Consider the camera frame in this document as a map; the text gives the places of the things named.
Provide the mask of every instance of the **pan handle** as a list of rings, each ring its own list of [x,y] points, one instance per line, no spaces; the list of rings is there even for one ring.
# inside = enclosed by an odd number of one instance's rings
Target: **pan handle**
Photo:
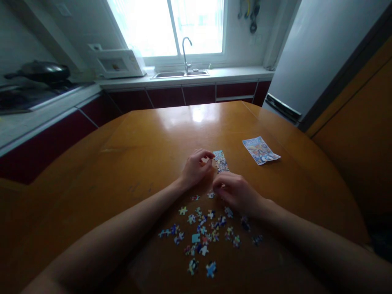
[[[4,75],[4,77],[7,79],[7,80],[10,80],[10,79],[12,79],[12,78],[16,78],[17,76],[20,76],[20,74],[18,74],[18,73],[7,73],[7,74],[5,74]]]

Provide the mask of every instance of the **window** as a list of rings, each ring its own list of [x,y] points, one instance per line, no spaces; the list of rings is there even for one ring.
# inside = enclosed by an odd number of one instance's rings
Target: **window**
[[[223,52],[224,0],[107,0],[128,48],[143,57]]]

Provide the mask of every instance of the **stove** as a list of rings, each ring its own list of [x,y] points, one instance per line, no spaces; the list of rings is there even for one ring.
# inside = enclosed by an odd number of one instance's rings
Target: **stove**
[[[11,91],[0,92],[0,115],[37,110],[92,84],[94,83],[76,84],[67,80],[44,89],[19,87]]]

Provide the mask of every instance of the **window frame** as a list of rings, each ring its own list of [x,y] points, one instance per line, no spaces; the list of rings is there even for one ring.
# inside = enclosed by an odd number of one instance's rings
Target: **window frame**
[[[125,38],[120,30],[120,27],[118,26],[118,23],[113,15],[113,12],[111,11],[109,3],[107,2],[107,0],[103,0],[103,2],[104,2],[104,5],[108,11],[108,14],[110,16],[113,27],[115,28],[117,36],[121,42],[122,49],[128,49],[128,45],[127,45]],[[177,55],[175,55],[175,56],[143,57],[144,62],[147,66],[152,65],[152,66],[156,66],[156,67],[177,67],[180,65],[184,65],[184,56],[181,54],[181,51],[180,51],[180,46],[182,46],[182,40],[178,40],[176,25],[175,25],[174,16],[173,16],[172,3],[170,0],[167,0],[167,6],[169,8],[171,26],[172,26],[172,30],[173,30],[173,34],[174,34],[174,41],[176,42]],[[222,52],[221,53],[204,53],[204,54],[187,54],[186,50],[185,50],[188,62],[192,62],[194,64],[200,64],[200,63],[205,64],[205,63],[210,63],[210,62],[225,63],[225,61],[227,59],[227,53],[226,53],[227,52],[226,51],[227,18],[228,18],[228,0],[223,0]]]

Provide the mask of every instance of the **forearm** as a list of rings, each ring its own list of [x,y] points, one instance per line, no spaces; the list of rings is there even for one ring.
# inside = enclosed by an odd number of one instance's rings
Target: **forearm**
[[[391,292],[392,265],[388,262],[271,201],[265,203],[264,207],[261,218],[280,231],[342,286],[356,292]]]
[[[129,254],[185,190],[184,185],[175,181],[96,227],[56,258],[41,274],[41,278],[43,276],[71,290],[96,286]]]

